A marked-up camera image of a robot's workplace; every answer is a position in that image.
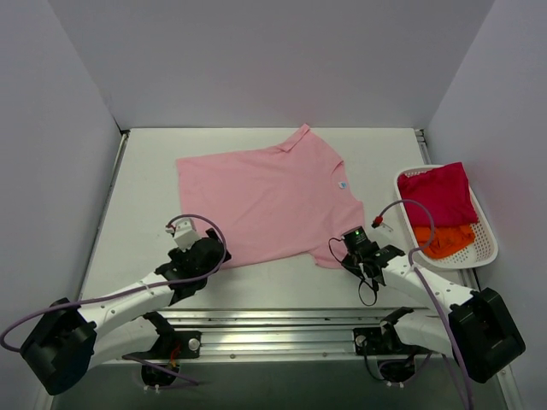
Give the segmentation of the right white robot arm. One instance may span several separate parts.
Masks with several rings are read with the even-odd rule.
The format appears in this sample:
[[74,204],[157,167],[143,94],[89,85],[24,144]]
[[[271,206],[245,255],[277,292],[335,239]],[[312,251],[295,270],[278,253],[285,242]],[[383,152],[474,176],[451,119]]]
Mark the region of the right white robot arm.
[[525,341],[495,290],[451,282],[393,245],[380,247],[362,227],[346,232],[342,241],[344,269],[370,280],[375,290],[392,288],[425,308],[400,307],[380,321],[379,341],[387,351],[416,346],[444,354],[482,384],[525,352]]

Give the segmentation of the pink t shirt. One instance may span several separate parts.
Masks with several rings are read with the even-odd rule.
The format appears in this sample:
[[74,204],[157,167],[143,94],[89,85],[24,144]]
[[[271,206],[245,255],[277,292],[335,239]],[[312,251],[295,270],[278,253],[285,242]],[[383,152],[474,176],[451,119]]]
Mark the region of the pink t shirt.
[[307,125],[274,146],[180,158],[176,168],[183,213],[220,227],[230,268],[308,254],[335,269],[344,247],[329,240],[364,224],[343,158]]

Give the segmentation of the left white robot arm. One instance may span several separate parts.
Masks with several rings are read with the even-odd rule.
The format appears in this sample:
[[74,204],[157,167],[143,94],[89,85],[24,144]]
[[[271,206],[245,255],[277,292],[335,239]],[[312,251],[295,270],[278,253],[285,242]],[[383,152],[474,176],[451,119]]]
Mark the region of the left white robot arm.
[[43,314],[20,354],[49,395],[71,389],[104,362],[125,356],[173,360],[187,347],[160,312],[203,289],[231,255],[219,238],[208,235],[188,250],[171,249],[168,257],[118,292],[89,305],[63,298]]

